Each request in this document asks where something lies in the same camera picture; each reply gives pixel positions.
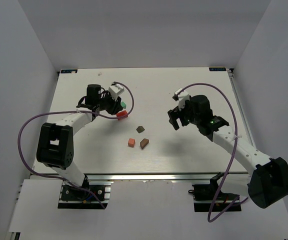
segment orange block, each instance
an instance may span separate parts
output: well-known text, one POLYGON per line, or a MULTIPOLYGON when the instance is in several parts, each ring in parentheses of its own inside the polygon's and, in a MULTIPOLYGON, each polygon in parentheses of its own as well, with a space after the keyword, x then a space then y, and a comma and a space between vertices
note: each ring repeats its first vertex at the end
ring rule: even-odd
POLYGON ((135 145, 135 139, 130 138, 128 140, 128 146, 131 147, 131 148, 134 148, 134 145, 135 145))
POLYGON ((127 112, 126 110, 120 111, 120 112, 118 112, 118 113, 116 114, 116 117, 118 117, 117 120, 119 120, 119 121, 122 120, 122 119, 125 119, 125 118, 128 117, 128 112, 127 112))

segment gray wall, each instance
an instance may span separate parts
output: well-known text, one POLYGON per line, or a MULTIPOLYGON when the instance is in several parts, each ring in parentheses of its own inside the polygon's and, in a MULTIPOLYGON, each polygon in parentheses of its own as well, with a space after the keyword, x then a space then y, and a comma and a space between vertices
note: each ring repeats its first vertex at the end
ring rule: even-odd
POLYGON ((55 69, 234 67, 270 0, 19 0, 55 69))
POLYGON ((235 77, 257 147, 288 162, 288 1, 272 0, 235 77))
MULTIPOLYGON (((0 0, 0 240, 5 238, 21 182, 28 171, 17 150, 21 125, 49 109, 56 72, 17 0, 0 0)), ((33 164, 39 124, 23 136, 33 164)))

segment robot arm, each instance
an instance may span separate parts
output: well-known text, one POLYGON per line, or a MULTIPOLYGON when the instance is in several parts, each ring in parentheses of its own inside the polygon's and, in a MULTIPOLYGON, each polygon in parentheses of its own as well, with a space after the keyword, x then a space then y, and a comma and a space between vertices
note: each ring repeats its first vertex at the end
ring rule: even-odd
MULTIPOLYGON (((180 88, 174 99, 178 106, 168 111, 169 122, 175 130, 182 126, 194 124, 199 132, 209 140, 232 153, 234 140, 233 129, 222 117, 213 115, 208 98, 204 95, 190 96, 180 88)), ((288 195, 288 164, 278 157, 276 159, 255 149, 242 138, 237 140, 235 159, 247 170, 249 176, 229 174, 221 188, 223 193, 232 193, 250 197, 260 208, 267 208, 288 195)), ((217 189, 223 173, 210 181, 210 187, 217 189)))
MULTIPOLYGON (((111 115, 123 109, 119 97, 124 92, 121 85, 112 84, 107 91, 101 91, 100 85, 88 85, 86 96, 78 102, 77 108, 87 108, 94 113, 105 110, 111 115)), ((96 114, 77 112, 55 123, 44 123, 39 135, 37 161, 78 187, 88 188, 87 176, 73 162, 73 136, 96 117, 96 114)))

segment black tag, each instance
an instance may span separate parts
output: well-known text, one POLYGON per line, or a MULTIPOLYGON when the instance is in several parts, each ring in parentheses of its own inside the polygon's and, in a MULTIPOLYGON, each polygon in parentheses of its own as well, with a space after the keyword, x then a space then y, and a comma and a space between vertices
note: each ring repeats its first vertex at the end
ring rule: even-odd
POLYGON ((60 71, 61 74, 76 74, 77 72, 77 69, 62 69, 60 71))
POLYGON ((225 67, 209 67, 210 72, 226 72, 225 67))

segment wooden block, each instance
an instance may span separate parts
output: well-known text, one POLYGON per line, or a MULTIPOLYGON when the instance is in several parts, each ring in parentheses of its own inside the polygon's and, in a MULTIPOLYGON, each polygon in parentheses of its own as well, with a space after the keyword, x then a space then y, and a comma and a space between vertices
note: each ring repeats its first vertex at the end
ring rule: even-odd
POLYGON ((130 138, 128 140, 128 146, 131 147, 131 148, 134 148, 134 145, 135 145, 135 139, 130 138))
POLYGON ((124 111, 120 111, 120 112, 118 112, 117 114, 116 114, 116 117, 118 117, 118 120, 120 121, 120 120, 122 120, 122 119, 125 119, 125 118, 127 118, 129 115, 127 115, 128 114, 128 112, 126 111, 126 110, 124 110, 124 111))
POLYGON ((141 142, 140 142, 140 148, 143 149, 146 147, 146 145, 149 144, 149 140, 144 138, 141 142))
POLYGON ((138 127, 136 128, 136 131, 140 134, 140 133, 142 133, 142 132, 145 131, 145 128, 144 128, 143 126, 138 126, 138 127))

